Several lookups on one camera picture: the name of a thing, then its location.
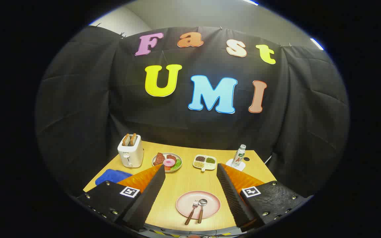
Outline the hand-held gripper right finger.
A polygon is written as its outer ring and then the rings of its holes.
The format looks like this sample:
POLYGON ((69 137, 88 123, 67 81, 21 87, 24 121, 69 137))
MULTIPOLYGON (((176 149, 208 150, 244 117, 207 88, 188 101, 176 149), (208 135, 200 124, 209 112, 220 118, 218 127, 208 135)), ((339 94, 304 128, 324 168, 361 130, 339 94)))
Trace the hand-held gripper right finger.
POLYGON ((278 181, 263 182, 226 164, 217 165, 217 178, 242 232, 275 223, 307 201, 278 181))

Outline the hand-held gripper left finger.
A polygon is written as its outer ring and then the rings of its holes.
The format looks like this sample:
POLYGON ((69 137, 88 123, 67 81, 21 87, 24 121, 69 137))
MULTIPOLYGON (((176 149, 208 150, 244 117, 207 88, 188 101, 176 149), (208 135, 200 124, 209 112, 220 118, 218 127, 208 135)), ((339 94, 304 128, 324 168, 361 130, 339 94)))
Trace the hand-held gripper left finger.
POLYGON ((159 164, 117 183, 103 181, 77 200, 109 223, 139 232, 164 181, 165 168, 159 164))

